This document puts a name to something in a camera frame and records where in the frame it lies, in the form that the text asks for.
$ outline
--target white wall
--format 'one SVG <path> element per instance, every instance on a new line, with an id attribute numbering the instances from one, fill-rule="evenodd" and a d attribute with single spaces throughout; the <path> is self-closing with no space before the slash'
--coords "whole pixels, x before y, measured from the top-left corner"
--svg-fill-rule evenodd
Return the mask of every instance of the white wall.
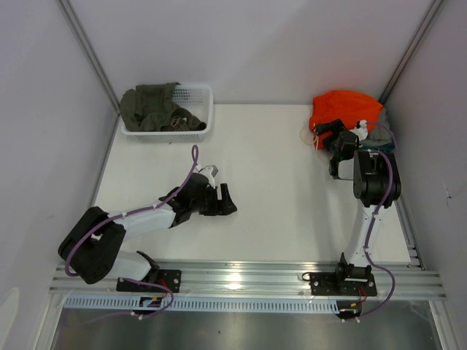
<path id="1" fill-rule="evenodd" d="M 379 97 L 431 0 L 73 0 L 118 96 L 204 82 L 217 103 Z"/>
<path id="2" fill-rule="evenodd" d="M 56 3 L 0 4 L 0 300 L 20 288 L 5 349 L 27 349 L 90 198 L 115 115 Z"/>
<path id="3" fill-rule="evenodd" d="M 467 2 L 449 0 L 388 102 L 423 261 L 467 334 Z M 452 198 L 447 198 L 446 187 Z"/>

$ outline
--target white plastic basket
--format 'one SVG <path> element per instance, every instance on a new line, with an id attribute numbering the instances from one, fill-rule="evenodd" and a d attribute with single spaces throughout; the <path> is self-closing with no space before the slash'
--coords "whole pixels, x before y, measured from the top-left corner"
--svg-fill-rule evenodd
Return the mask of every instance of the white plastic basket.
<path id="1" fill-rule="evenodd" d="M 212 108 L 214 104 L 212 89 L 207 85 L 177 85 L 172 101 L 189 110 L 200 121 L 205 122 L 206 128 L 202 131 L 132 132 L 126 130 L 125 123 L 122 122 L 120 126 L 122 133 L 129 136 L 145 137 L 156 142 L 203 141 L 212 126 Z"/>

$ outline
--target robotic arm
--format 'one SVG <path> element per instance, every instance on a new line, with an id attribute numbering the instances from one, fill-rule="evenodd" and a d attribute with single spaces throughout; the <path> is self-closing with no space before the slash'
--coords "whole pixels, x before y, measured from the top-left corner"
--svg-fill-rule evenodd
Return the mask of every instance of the robotic arm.
<path id="1" fill-rule="evenodd" d="M 323 140 L 325 148 L 331 153 L 331 176 L 338 179 L 340 163 L 353 162 L 353 192 L 358 199 L 358 210 L 350 242 L 342 252 L 335 271 L 308 273 L 312 294 L 359 297 L 364 289 L 368 296 L 376 296 L 377 288 L 371 273 L 373 264 L 369 260 L 380 223 L 401 194 L 401 180 L 394 154 L 359 150 L 358 135 L 347 130 L 341 120 L 317 125 L 315 131 L 320 135 L 331 132 Z"/>
<path id="2" fill-rule="evenodd" d="M 88 284 L 94 284 L 104 277 L 157 281 L 158 266 L 142 252 L 121 252 L 124 241 L 163 228 L 173 228 L 190 219 L 194 212 L 204 216 L 229 215 L 237 208 L 228 192 L 227 184 L 220 184 L 221 199 L 217 196 L 215 176 L 217 168 L 196 166 L 185 186 L 166 204 L 151 203 L 148 210 L 126 215 L 126 213 L 105 212 L 98 206 L 89 208 L 73 227 L 58 249 L 66 260 L 72 249 L 91 229 L 115 214 L 122 214 L 100 227 L 94 236 L 88 238 L 74 253 L 70 266 Z M 166 200 L 178 187 L 167 196 Z"/>

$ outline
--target black mounting plate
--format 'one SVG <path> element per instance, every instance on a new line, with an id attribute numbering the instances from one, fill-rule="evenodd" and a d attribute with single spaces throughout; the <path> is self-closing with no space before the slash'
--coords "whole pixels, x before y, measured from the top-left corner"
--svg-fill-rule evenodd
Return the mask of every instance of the black mounting plate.
<path id="1" fill-rule="evenodd" d="M 166 282 L 167 287 L 174 293 L 180 292 L 180 285 L 182 283 L 182 271 L 181 270 L 159 270 L 158 281 L 163 279 Z M 135 284 L 128 282 L 124 279 L 118 279 L 117 282 L 118 292 L 137 292 L 137 293 L 163 293 L 161 288 L 143 286 L 141 284 Z"/>
<path id="2" fill-rule="evenodd" d="M 358 297 L 361 296 L 361 293 L 360 295 L 358 294 L 359 288 L 364 288 L 369 297 L 376 297 L 378 295 L 373 275 L 370 275 L 367 282 L 341 281 L 340 286 L 336 282 L 336 274 L 334 272 L 310 272 L 308 276 L 312 295 Z"/>

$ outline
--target orange cloth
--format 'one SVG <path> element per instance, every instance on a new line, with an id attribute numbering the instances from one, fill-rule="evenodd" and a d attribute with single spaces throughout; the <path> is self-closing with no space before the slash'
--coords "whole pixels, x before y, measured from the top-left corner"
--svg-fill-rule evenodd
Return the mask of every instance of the orange cloth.
<path id="1" fill-rule="evenodd" d="M 364 93 L 348 90 L 332 90 L 313 98 L 313 114 L 309 118 L 309 129 L 313 132 L 316 124 L 326 124 L 336 119 L 342 120 L 347 129 L 353 129 L 359 120 L 377 122 L 383 105 Z M 368 124 L 368 133 L 375 125 Z M 322 149 L 323 139 L 331 132 L 324 133 L 318 141 L 318 149 Z"/>

